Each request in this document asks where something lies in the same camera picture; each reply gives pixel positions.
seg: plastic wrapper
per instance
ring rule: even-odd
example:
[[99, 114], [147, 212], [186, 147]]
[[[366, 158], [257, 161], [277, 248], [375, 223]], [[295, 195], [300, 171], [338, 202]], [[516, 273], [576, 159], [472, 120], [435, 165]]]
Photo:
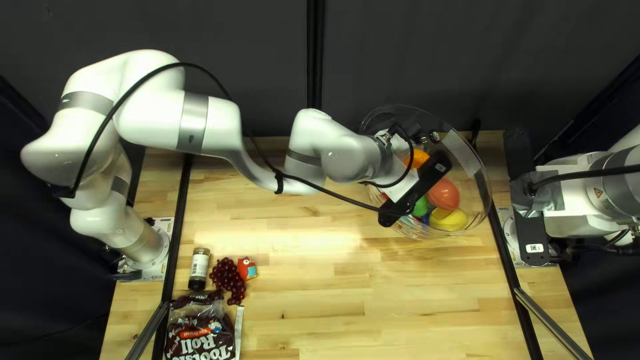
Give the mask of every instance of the plastic wrapper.
[[172, 302], [164, 351], [168, 360], [236, 358], [233, 324], [222, 301], [222, 291], [217, 290]]

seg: green plastic egg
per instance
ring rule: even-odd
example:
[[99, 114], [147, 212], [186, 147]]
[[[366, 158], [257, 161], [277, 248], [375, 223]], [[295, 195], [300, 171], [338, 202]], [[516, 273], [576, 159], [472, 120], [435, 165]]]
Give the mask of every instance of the green plastic egg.
[[415, 217], [423, 217], [428, 211], [429, 211], [429, 203], [427, 202], [427, 199], [425, 199], [423, 196], [415, 203], [415, 206], [413, 207], [413, 211], [411, 212], [411, 215]]

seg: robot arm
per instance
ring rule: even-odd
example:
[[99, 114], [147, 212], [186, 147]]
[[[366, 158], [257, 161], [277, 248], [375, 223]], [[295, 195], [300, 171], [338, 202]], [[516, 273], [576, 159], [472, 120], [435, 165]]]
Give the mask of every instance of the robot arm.
[[[161, 51], [121, 54], [85, 67], [71, 76], [46, 135], [27, 145], [27, 168], [52, 184], [72, 184], [89, 140], [113, 103], [139, 78], [178, 60]], [[142, 85], [116, 113], [85, 171], [85, 177], [105, 169], [113, 159], [118, 135], [132, 143], [215, 156], [257, 185], [276, 190], [273, 173], [256, 165], [243, 144], [240, 112], [231, 101], [182, 90], [184, 71], [170, 69]], [[406, 149], [402, 141], [394, 151]], [[339, 183], [393, 179], [392, 152], [369, 136], [356, 135], [314, 109], [301, 110], [294, 121], [285, 172], [320, 186], [325, 177]], [[285, 179], [285, 193], [315, 190]]]
[[[161, 51], [140, 50], [114, 56], [74, 73], [65, 86], [50, 130], [25, 146], [20, 154], [34, 175], [55, 185], [71, 186], [86, 149], [114, 103], [140, 78], [178, 62]], [[122, 138], [147, 147], [224, 158], [257, 185], [274, 191], [274, 173], [258, 166], [244, 148], [240, 111], [231, 101], [183, 91], [184, 69], [164, 71], [142, 84], [113, 117], [97, 142], [73, 199], [71, 224], [79, 233], [96, 237], [134, 259], [138, 266], [156, 263], [163, 243], [150, 226], [126, 206], [131, 166], [118, 143]], [[314, 109], [294, 120], [284, 172], [319, 186], [373, 180], [390, 183], [406, 166], [394, 156], [408, 145], [392, 145], [356, 135], [327, 114]], [[417, 178], [388, 189], [399, 198]], [[309, 194], [315, 189], [284, 179], [283, 192]]]

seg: wooden table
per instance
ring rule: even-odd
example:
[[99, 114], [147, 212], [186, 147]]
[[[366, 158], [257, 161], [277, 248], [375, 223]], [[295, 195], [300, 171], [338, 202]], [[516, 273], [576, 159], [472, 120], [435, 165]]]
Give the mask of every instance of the wooden table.
[[[259, 141], [281, 165], [287, 139]], [[478, 148], [496, 205], [510, 205], [502, 131], [483, 131]], [[136, 200], [142, 216], [173, 216], [181, 159], [147, 150]], [[368, 202], [364, 186], [327, 187]], [[211, 249], [212, 263], [250, 256], [258, 264], [260, 276], [248, 283], [243, 302], [241, 359], [528, 358], [488, 221], [463, 236], [412, 241], [380, 227], [368, 210], [325, 194], [274, 195], [225, 161], [198, 157], [175, 296], [187, 292], [195, 245]], [[526, 268], [518, 275], [534, 300], [589, 351], [560, 269]], [[162, 286], [116, 286], [101, 359], [125, 357]], [[545, 359], [569, 358], [545, 328], [535, 328]]]

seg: owl toy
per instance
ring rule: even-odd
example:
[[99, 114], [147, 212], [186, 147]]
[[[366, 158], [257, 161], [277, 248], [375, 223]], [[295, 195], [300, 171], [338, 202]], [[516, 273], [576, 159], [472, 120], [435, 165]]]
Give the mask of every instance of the owl toy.
[[255, 263], [250, 258], [238, 259], [238, 272], [244, 281], [258, 277], [258, 271]]

